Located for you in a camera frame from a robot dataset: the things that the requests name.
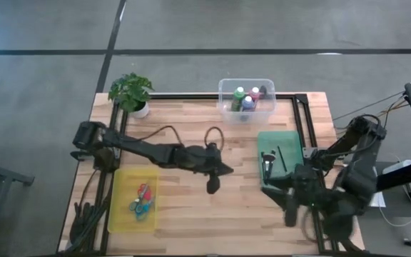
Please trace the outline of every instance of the green tray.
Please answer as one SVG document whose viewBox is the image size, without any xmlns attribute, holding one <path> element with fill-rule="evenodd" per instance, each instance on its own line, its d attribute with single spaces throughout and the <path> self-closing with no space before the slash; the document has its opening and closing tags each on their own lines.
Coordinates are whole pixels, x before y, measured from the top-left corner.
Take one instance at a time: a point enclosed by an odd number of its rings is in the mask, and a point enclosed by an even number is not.
<svg viewBox="0 0 411 257">
<path fill-rule="evenodd" d="M 282 151 L 283 160 L 285 161 L 287 172 L 283 169 L 282 159 L 278 152 L 277 146 Z M 304 164 L 303 150 L 300 146 L 299 134 L 297 131 L 262 131 L 258 134 L 258 165 L 260 169 L 261 188 L 275 188 L 264 184 L 263 159 L 261 152 L 270 153 L 275 151 L 277 157 L 274 161 L 270 177 L 286 176 L 294 172 L 296 164 Z"/>
</svg>

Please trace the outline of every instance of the wooden tabletop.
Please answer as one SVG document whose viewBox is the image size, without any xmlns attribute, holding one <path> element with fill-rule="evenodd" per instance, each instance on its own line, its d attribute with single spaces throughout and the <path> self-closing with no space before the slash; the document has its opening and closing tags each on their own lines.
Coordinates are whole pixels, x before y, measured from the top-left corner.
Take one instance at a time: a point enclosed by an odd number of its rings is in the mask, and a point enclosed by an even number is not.
<svg viewBox="0 0 411 257">
<path fill-rule="evenodd" d="M 326 95 L 323 92 L 306 94 L 318 145 L 328 147 L 335 142 L 336 135 Z M 216 100 L 151 100 L 149 106 L 151 112 L 144 119 L 128 119 L 128 135 L 136 138 L 147 136 L 162 126 L 172 125 L 185 145 L 203 145 L 206 130 L 218 126 L 225 135 L 223 162 L 232 166 L 234 173 L 222 176 L 220 190 L 209 195 L 206 193 L 207 177 L 188 171 L 160 169 L 158 228 L 153 233 L 111 233 L 108 254 L 280 255 L 318 252 L 316 243 L 304 238 L 299 224 L 294 228 L 285 226 L 281 208 L 260 191 L 256 136 L 259 131 L 295 131 L 291 101 L 278 100 L 277 111 L 269 123 L 257 126 L 224 124 L 216 108 Z M 107 94 L 96 94 L 90 120 L 108 124 L 111 110 Z M 308 147 L 307 126 L 304 117 L 302 119 Z M 218 139 L 218 133 L 210 133 L 209 141 L 217 140 L 219 144 Z M 147 141 L 176 143 L 176 138 L 172 131 L 165 130 Z M 121 167 L 145 165 L 152 164 L 132 153 L 122 155 Z M 79 164 L 59 250 L 64 250 L 69 241 L 73 204 L 79 202 L 92 173 L 91 161 Z M 326 184 L 332 185 L 336 175 L 337 171 L 332 170 L 326 177 Z M 86 196 L 91 203 L 96 193 L 97 178 Z M 304 211 L 304 208 L 300 209 L 298 220 Z M 102 223 L 101 220 L 96 237 L 97 248 Z M 313 235 L 311 220 L 308 233 Z M 363 248 L 357 222 L 352 241 Z"/>
</svg>

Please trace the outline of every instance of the concrete floor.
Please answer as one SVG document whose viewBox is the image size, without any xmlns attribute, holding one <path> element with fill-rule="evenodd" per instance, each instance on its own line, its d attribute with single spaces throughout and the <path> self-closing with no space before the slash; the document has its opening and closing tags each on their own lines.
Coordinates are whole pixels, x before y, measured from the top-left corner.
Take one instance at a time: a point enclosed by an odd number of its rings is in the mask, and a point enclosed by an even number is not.
<svg viewBox="0 0 411 257">
<path fill-rule="evenodd" d="M 0 50 L 106 49 L 119 1 L 0 0 Z M 116 49 L 216 48 L 411 49 L 411 1 L 126 1 Z M 11 190 L 0 218 L 0 256 L 56 250 L 77 165 L 71 142 L 90 114 L 103 60 L 0 56 L 0 166 L 36 176 L 31 188 Z M 216 91 L 222 78 L 268 78 L 278 91 L 326 91 L 337 117 L 402 91 L 411 82 L 411 54 L 114 56 L 104 91 L 131 71 L 148 76 L 157 92 Z M 389 118 L 379 160 L 394 155 L 411 158 L 409 109 Z M 386 224 L 368 220 L 367 248 L 392 253 L 372 243 L 372 228 Z"/>
</svg>

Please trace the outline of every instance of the green plant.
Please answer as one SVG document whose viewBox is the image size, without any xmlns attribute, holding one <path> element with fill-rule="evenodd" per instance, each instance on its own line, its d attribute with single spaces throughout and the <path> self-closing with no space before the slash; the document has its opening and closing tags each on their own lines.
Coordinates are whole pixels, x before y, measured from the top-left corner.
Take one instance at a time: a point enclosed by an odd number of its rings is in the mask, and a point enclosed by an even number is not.
<svg viewBox="0 0 411 257">
<path fill-rule="evenodd" d="M 127 112 L 139 111 L 150 100 L 147 89 L 152 91 L 151 81 L 135 73 L 124 74 L 116 79 L 108 93 L 108 99 L 117 101 L 120 108 Z"/>
</svg>

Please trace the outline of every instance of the yellow tray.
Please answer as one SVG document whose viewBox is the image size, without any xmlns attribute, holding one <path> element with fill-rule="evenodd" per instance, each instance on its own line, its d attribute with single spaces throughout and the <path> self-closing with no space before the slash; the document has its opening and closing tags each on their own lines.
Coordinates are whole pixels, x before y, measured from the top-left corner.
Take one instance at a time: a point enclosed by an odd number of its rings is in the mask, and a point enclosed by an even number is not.
<svg viewBox="0 0 411 257">
<path fill-rule="evenodd" d="M 151 197 L 155 197 L 147 216 L 138 220 L 129 205 L 138 198 L 141 184 L 148 183 Z M 149 232 L 156 228 L 158 202 L 158 169 L 153 167 L 120 168 L 113 177 L 111 211 L 107 230 L 109 233 Z"/>
</svg>

